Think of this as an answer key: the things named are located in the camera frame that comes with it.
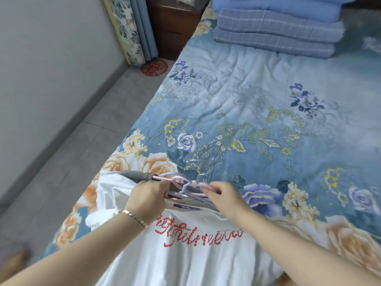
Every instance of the floor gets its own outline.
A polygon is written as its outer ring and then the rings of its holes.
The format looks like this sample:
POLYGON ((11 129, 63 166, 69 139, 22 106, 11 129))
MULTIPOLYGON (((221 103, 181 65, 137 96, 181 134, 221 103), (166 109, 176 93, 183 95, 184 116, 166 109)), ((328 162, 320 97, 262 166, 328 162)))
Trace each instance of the floor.
MULTIPOLYGON (((174 62, 166 62, 170 70, 174 62)), ((150 77, 127 69, 1 216, 0 251, 24 244, 29 264, 36 261, 167 73, 150 77)))

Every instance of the white wall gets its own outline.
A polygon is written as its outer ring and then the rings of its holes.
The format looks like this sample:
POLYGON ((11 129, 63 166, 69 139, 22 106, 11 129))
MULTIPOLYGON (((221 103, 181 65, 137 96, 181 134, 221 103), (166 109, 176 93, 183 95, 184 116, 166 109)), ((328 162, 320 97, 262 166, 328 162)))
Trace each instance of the white wall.
POLYGON ((0 0, 0 197, 123 59, 102 0, 0 0))

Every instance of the person's left hand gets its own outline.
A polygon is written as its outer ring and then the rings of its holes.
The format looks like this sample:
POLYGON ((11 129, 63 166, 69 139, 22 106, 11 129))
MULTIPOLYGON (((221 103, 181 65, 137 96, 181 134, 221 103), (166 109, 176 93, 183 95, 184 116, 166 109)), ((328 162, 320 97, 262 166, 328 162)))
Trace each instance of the person's left hand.
POLYGON ((169 181, 138 183, 132 189, 125 209, 150 225, 165 209, 164 193, 169 184, 169 181))

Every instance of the stack of folded blankets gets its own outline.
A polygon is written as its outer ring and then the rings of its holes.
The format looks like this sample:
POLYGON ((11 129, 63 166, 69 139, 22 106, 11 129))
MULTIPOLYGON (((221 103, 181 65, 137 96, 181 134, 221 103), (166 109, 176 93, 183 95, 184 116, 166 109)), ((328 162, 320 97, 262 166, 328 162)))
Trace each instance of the stack of folded blankets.
POLYGON ((345 32, 341 5, 355 0, 214 0, 213 39, 328 59, 345 32))

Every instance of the curtain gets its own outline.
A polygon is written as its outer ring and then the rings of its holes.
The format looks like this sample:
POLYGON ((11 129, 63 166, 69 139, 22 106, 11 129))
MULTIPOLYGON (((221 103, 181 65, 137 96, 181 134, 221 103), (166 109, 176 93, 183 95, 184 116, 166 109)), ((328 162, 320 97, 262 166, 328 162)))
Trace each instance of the curtain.
POLYGON ((119 43, 131 65, 141 66, 158 56, 145 0, 103 0, 119 43))

